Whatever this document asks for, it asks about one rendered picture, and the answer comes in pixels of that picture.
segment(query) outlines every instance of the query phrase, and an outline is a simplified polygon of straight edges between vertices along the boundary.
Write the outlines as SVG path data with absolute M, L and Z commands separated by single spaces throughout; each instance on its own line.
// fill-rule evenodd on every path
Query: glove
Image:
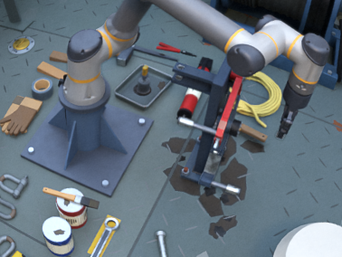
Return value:
M 17 136 L 19 131 L 24 133 L 27 130 L 27 127 L 30 125 L 36 113 L 37 111 L 35 109 L 20 105 L 18 110 L 16 110 L 14 113 L 4 117 L 3 119 L 0 119 L 0 123 L 5 123 L 11 120 L 7 126 L 7 130 L 11 136 Z

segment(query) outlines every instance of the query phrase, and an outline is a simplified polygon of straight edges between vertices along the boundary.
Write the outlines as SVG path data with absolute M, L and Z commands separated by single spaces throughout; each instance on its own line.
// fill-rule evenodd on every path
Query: coiled yellow hose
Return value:
M 248 81 L 256 81 L 263 85 L 269 93 L 269 99 L 260 105 L 252 105 L 244 100 L 240 100 L 237 112 L 246 116 L 255 117 L 258 123 L 266 128 L 267 125 L 259 117 L 269 116 L 278 110 L 281 103 L 281 89 L 273 79 L 260 71 L 245 79 Z

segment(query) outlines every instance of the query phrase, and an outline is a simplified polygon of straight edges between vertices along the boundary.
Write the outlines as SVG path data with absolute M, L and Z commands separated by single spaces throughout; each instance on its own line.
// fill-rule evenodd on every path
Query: gray floor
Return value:
M 31 83 L 43 77 L 36 71 L 42 61 L 66 71 L 65 63 L 49 61 L 51 52 L 66 52 L 69 38 L 74 33 L 101 26 L 121 1 L 21 0 L 16 3 L 23 21 L 11 24 L 0 1 L 0 115 L 5 114 L 16 95 L 31 96 Z M 189 65 L 196 66 L 202 56 L 210 57 L 214 59 L 213 72 L 217 72 L 224 59 L 222 52 L 213 46 L 203 45 L 201 36 L 155 6 L 140 23 L 140 32 L 140 46 L 155 49 L 159 42 L 164 42 L 196 53 L 196 58 L 167 53 Z M 32 36 L 35 46 L 24 55 L 12 55 L 7 51 L 8 43 L 22 34 Z M 45 219 L 58 213 L 54 198 L 42 193 L 44 186 L 58 190 L 76 187 L 85 195 L 100 200 L 99 210 L 89 210 L 86 226 L 73 231 L 76 247 L 72 256 L 88 256 L 86 251 L 107 214 L 118 217 L 122 223 L 104 256 L 118 257 L 158 256 L 154 232 L 160 229 L 166 231 L 170 256 L 197 256 L 203 252 L 211 257 L 272 256 L 280 239 L 301 224 L 326 221 L 341 224 L 342 161 L 339 157 L 342 148 L 341 134 L 337 129 L 342 128 L 334 125 L 334 121 L 342 123 L 340 84 L 335 90 L 318 86 L 309 106 L 296 117 L 283 141 L 274 137 L 283 107 L 262 119 L 267 128 L 262 128 L 252 118 L 237 115 L 237 119 L 269 138 L 263 144 L 264 152 L 256 154 L 240 147 L 249 137 L 240 135 L 234 139 L 237 151 L 231 160 L 236 158 L 247 167 L 247 192 L 243 201 L 232 206 L 222 205 L 224 215 L 236 215 L 238 224 L 224 237 L 214 239 L 208 233 L 210 223 L 216 223 L 222 216 L 210 217 L 199 204 L 198 196 L 175 191 L 163 172 L 175 167 L 181 156 L 188 158 L 189 154 L 173 154 L 161 144 L 170 138 L 198 136 L 198 131 L 192 133 L 189 128 L 176 124 L 176 112 L 186 89 L 171 85 L 146 110 L 114 96 L 115 88 L 143 63 L 168 74 L 172 74 L 174 65 L 174 62 L 139 52 L 134 53 L 127 67 L 117 66 L 115 59 L 102 65 L 102 75 L 112 89 L 109 104 L 155 121 L 112 197 L 96 193 L 20 157 L 25 145 L 58 102 L 57 80 L 52 79 L 54 93 L 43 102 L 27 134 L 17 138 L 0 134 L 1 174 L 28 175 L 30 180 L 17 200 L 0 192 L 4 200 L 17 208 L 15 219 L 0 219 L 0 235 L 13 237 L 18 251 L 27 257 L 52 256 L 44 246 L 41 229 Z M 274 67 L 266 67 L 264 72 L 283 89 L 287 72 Z M 267 91 L 261 85 L 252 81 L 243 84 L 243 100 L 258 104 L 267 97 Z M 194 119 L 199 122 L 203 119 L 201 112 L 205 110 L 205 101 L 206 97 L 201 98 L 195 111 Z M 220 195 L 217 190 L 215 196 L 220 198 Z M 0 212 L 7 210 L 0 205 Z M 2 244 L 0 252 L 7 245 Z

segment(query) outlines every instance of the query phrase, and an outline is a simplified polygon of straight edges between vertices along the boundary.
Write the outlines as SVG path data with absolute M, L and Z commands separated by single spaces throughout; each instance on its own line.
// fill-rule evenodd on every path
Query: pliers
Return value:
M 186 50 L 180 50 L 176 47 L 173 47 L 171 45 L 168 45 L 168 44 L 165 44 L 165 43 L 162 43 L 162 42 L 159 42 L 159 45 L 157 46 L 157 49 L 159 50 L 165 50 L 165 51 L 170 51 L 170 52 L 180 52 L 182 54 L 186 54 L 186 55 L 190 55 L 190 56 L 194 56 L 196 57 L 196 55 L 194 55 L 193 53 L 190 53 Z

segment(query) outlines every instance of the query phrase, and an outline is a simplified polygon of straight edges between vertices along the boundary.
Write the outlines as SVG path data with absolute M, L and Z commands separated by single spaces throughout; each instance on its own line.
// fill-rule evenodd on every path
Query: orange stripe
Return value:
M 100 32 L 102 38 L 105 40 L 105 42 L 108 45 L 108 48 L 109 48 L 109 54 L 108 54 L 109 57 L 108 57 L 108 59 L 109 59 L 111 57 L 111 55 L 113 54 L 113 48 L 111 46 L 110 40 L 109 40 L 108 36 L 104 32 L 102 32 L 102 31 L 98 31 L 98 32 Z
M 86 80 L 86 81 L 80 81 L 80 80 L 76 80 L 74 78 L 71 77 L 71 75 L 68 74 L 68 78 L 71 79 L 71 81 L 78 83 L 78 84 L 85 84 L 85 83 L 90 83 L 95 81 L 97 78 L 99 78 L 100 73 L 98 75 L 96 75 L 94 78 L 90 79 L 90 80 Z
M 265 33 L 265 32 L 257 32 L 257 33 L 263 33 L 263 34 L 267 35 L 269 38 L 271 38 L 271 40 L 273 41 L 273 43 L 274 43 L 274 45 L 275 45 L 275 47 L 276 47 L 276 49 L 277 49 L 277 57 L 278 57 L 279 50 L 278 50 L 278 45 L 277 45 L 277 43 L 275 42 L 275 40 L 274 40 L 270 35 L 268 35 L 268 34 Z
M 236 31 L 236 32 L 229 38 L 227 44 L 224 46 L 224 52 L 225 52 L 225 53 L 227 53 L 228 47 L 229 47 L 229 45 L 231 44 L 231 42 L 232 42 L 232 40 L 234 39 L 234 37 L 235 37 L 238 33 L 240 33 L 241 31 L 244 31 L 244 29 L 240 29 L 240 30 Z
M 300 78 L 299 75 L 296 74 L 296 72 L 292 69 L 293 74 L 296 76 L 297 79 L 299 79 L 300 81 L 309 84 L 309 85 L 315 85 L 317 84 L 318 81 L 312 82 L 312 81 L 304 81 L 303 79 Z
M 120 38 L 118 38 L 118 37 L 116 37 L 116 36 L 113 36 L 113 35 L 109 32 L 109 30 L 108 30 L 106 24 L 104 25 L 104 28 L 105 28 L 105 31 L 107 32 L 107 34 L 111 37 L 111 39 L 113 39 L 113 40 L 115 40 L 115 41 L 127 42 L 127 41 L 132 40 L 132 39 L 134 38 L 134 36 L 133 36 L 132 38 L 129 38 L 129 39 L 120 39 Z
M 289 57 L 290 57 L 290 54 L 291 54 L 291 51 L 292 51 L 293 46 L 296 44 L 297 40 L 298 40 L 300 37 L 302 37 L 302 36 L 303 36 L 302 34 L 299 34 L 299 35 L 295 38 L 295 40 L 292 42 L 292 44 L 290 45 L 289 50 L 288 50 L 288 54 L 286 54 L 286 57 L 288 57 L 288 59 L 289 59 Z

